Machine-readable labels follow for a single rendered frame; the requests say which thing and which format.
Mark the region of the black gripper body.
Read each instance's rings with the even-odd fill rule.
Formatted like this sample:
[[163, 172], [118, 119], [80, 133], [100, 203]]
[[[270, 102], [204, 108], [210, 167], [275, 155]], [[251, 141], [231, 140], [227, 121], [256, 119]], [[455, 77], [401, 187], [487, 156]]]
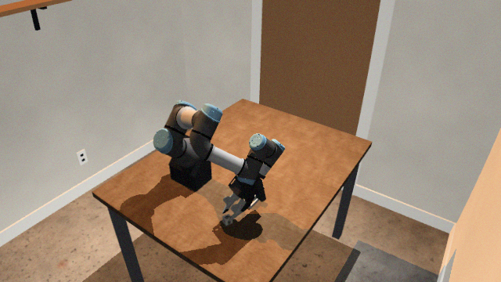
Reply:
[[[241, 199], [248, 199], [248, 198], [251, 198], [252, 195], [254, 197], [254, 195], [256, 194], [256, 186], [255, 186], [255, 182], [257, 182], [259, 180], [259, 178], [261, 179], [264, 179], [265, 176], [263, 176], [262, 174], [258, 173], [258, 176], [256, 178], [256, 181], [254, 182], [254, 185], [249, 185], [249, 184], [246, 184], [246, 183], [242, 183], [240, 181], [238, 181], [237, 179], [237, 175], [235, 175], [235, 177], [232, 179], [232, 181], [235, 179], [235, 181], [232, 183], [232, 181], [230, 182], [230, 184], [228, 185], [229, 188], [233, 191], [233, 193], [240, 197]], [[232, 184], [231, 184], [232, 183]]]

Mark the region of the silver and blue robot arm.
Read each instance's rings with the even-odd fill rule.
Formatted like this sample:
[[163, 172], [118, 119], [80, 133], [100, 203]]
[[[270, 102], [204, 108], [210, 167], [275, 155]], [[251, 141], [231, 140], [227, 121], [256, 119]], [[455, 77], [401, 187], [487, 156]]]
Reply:
[[[213, 105], [206, 103], [201, 111], [196, 111], [192, 104], [179, 100], [164, 128], [155, 133], [153, 145], [182, 167], [191, 167], [201, 158], [234, 172], [239, 181], [254, 185], [258, 173], [266, 176], [285, 147], [275, 139], [270, 141], [262, 134], [254, 134], [249, 140], [246, 160], [240, 159], [211, 143], [221, 118], [222, 111]], [[191, 128], [189, 138], [184, 138]]]

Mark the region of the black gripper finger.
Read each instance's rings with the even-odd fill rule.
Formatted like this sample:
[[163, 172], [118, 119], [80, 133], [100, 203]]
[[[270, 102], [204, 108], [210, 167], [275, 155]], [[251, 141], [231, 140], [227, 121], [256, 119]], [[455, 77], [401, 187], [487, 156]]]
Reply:
[[236, 196], [234, 193], [230, 197], [224, 197], [223, 201], [226, 203], [226, 206], [224, 207], [222, 214], [226, 213], [230, 209], [232, 204], [234, 204], [234, 202], [238, 201], [239, 199], [240, 198]]
[[254, 197], [252, 195], [251, 198], [245, 200], [240, 199], [237, 204], [233, 204], [230, 209], [234, 214], [230, 217], [229, 221], [232, 221], [235, 217], [246, 211], [251, 206], [253, 199]]

